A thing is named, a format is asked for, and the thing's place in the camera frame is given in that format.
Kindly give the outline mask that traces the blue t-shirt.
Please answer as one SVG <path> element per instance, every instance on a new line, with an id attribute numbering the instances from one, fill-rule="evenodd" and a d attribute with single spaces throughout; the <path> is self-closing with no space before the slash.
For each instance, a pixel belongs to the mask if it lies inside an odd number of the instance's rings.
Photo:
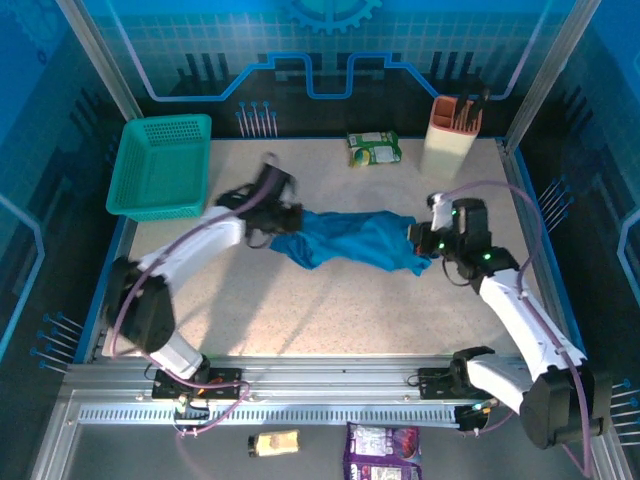
<path id="1" fill-rule="evenodd" d="M 307 270 L 343 258 L 387 272 L 406 269 L 419 276 L 431 266 L 431 260 L 414 253 L 408 239 L 414 223 L 414 217 L 390 211 L 304 211 L 302 229 L 274 237 L 270 249 Z"/>

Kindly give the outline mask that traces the beige knife block orange top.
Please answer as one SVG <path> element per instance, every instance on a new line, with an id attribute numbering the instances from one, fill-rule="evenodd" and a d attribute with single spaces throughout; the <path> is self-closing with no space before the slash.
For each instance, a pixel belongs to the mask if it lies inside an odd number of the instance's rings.
<path id="1" fill-rule="evenodd" d="M 428 178 L 452 180 L 461 168 L 480 128 L 461 132 L 453 126 L 458 97 L 438 96 L 432 105 L 419 171 Z"/>

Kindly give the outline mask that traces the green wipes packet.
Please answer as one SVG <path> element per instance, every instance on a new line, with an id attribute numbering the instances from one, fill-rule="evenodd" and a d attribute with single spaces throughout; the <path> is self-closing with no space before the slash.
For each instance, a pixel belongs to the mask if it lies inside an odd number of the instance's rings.
<path id="1" fill-rule="evenodd" d="M 401 162 L 402 151 L 394 131 L 350 133 L 346 141 L 351 168 Z"/>

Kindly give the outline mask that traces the teal plastic basket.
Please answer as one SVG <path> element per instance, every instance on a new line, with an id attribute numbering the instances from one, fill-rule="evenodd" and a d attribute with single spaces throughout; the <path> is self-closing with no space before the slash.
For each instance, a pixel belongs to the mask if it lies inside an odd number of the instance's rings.
<path id="1" fill-rule="evenodd" d="M 200 216 L 207 199 L 211 127 L 205 114 L 127 122 L 106 210 L 136 222 Z"/>

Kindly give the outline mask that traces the small black connector board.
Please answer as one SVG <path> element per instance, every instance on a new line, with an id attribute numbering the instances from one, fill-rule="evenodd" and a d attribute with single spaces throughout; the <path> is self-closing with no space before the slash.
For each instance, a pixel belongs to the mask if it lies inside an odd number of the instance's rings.
<path id="1" fill-rule="evenodd" d="M 194 407 L 188 395 L 181 394 L 174 402 L 173 425 L 180 433 L 204 426 L 211 419 L 211 411 L 206 407 Z"/>
<path id="2" fill-rule="evenodd" d="M 484 429 L 489 422 L 491 411 L 500 406 L 494 398 L 481 400 L 471 405 L 454 407 L 454 419 L 461 432 L 476 432 Z"/>

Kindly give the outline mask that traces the purple snack bag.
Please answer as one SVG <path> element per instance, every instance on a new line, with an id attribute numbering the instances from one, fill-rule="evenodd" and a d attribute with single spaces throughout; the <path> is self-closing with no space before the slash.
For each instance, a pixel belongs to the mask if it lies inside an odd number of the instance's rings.
<path id="1" fill-rule="evenodd" d="M 344 480 L 423 480 L 418 427 L 348 422 Z"/>

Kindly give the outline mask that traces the yellow sponge packet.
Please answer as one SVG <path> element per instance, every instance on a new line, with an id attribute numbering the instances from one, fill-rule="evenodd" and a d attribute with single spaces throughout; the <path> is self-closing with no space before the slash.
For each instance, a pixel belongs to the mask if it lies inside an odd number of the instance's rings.
<path id="1" fill-rule="evenodd" d="M 297 453 L 300 450 L 299 435 L 298 430 L 262 432 L 252 435 L 248 438 L 248 455 L 259 458 Z"/>

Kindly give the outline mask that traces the aluminium side rail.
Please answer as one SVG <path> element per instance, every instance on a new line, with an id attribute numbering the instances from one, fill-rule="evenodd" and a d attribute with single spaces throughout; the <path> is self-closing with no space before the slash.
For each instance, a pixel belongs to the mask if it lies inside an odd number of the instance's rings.
<path id="1" fill-rule="evenodd" d="M 520 150 L 516 149 L 510 153 L 506 149 L 506 140 L 502 137 L 497 138 L 496 144 L 507 181 L 524 191 L 533 202 L 536 202 L 537 195 Z M 531 290 L 536 289 L 536 297 L 545 306 L 550 317 L 565 336 L 578 349 L 585 351 L 579 325 L 561 276 L 549 234 L 546 228 L 543 228 L 541 233 L 537 230 L 538 215 L 535 211 L 538 210 L 538 207 L 530 206 L 518 194 L 513 193 L 512 198 L 527 249 L 534 254 L 532 263 L 525 273 L 527 282 Z"/>
<path id="2" fill-rule="evenodd" d="M 113 262 L 123 256 L 128 256 L 135 237 L 137 224 L 122 216 L 118 219 L 114 235 L 106 253 L 105 262 L 96 286 L 95 321 L 92 327 L 86 360 L 93 363 L 102 356 L 102 348 L 105 342 L 108 325 L 103 318 L 105 294 L 108 286 L 109 275 Z"/>

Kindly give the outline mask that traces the black-handled knife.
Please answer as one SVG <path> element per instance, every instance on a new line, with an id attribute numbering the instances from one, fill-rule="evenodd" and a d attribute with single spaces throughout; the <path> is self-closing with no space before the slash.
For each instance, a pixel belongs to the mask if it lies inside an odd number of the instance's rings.
<path id="1" fill-rule="evenodd" d="M 471 121 L 471 125 L 476 127 L 477 129 L 480 128 L 480 116 L 487 103 L 489 102 L 490 96 L 491 89 L 488 86 L 484 87 L 478 98 L 474 101 L 472 108 L 470 109 L 468 119 Z"/>
<path id="2" fill-rule="evenodd" d="M 469 100 L 469 91 L 463 91 L 458 97 L 453 117 L 453 126 L 461 132 L 469 132 L 474 124 L 471 118 L 471 106 L 473 102 Z"/>

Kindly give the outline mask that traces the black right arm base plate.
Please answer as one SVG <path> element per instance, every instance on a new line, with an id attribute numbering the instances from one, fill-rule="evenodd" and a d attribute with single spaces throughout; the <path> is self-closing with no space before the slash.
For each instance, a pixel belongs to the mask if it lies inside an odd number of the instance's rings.
<path id="1" fill-rule="evenodd" d="M 421 400 L 489 400 L 491 395 L 475 387 L 457 387 L 449 368 L 420 368 L 417 388 Z"/>

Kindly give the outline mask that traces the aluminium cross rail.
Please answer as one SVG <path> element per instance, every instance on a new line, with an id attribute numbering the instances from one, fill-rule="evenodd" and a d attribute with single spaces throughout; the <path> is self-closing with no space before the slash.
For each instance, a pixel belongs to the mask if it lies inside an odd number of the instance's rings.
<path id="1" fill-rule="evenodd" d="M 406 379 L 420 368 L 445 368 L 448 356 L 222 356 L 218 368 L 239 368 L 257 403 L 416 403 Z M 67 394 L 92 394 L 99 401 L 148 401 L 152 372 L 140 358 L 103 359 L 69 367 Z"/>

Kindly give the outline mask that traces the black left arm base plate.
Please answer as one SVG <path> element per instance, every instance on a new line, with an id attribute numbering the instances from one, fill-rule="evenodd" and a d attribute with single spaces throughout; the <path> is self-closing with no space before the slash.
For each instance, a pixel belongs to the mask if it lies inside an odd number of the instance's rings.
<path id="1" fill-rule="evenodd" d="M 237 400 L 240 396 L 242 370 L 239 368 L 211 368 L 201 383 L 215 389 L 194 388 L 178 382 L 165 372 L 155 373 L 151 397 L 154 400 L 178 400 L 185 396 L 189 400 Z"/>

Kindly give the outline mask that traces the aluminium corner post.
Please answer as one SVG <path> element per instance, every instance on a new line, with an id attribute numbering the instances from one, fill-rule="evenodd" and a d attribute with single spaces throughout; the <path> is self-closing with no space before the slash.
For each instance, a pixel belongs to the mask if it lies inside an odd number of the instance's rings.
<path id="1" fill-rule="evenodd" d="M 600 3 L 601 0 L 575 0 L 507 131 L 504 146 L 507 154 L 515 154 Z"/>
<path id="2" fill-rule="evenodd" d="M 143 113 L 82 0 L 55 0 L 126 121 Z"/>

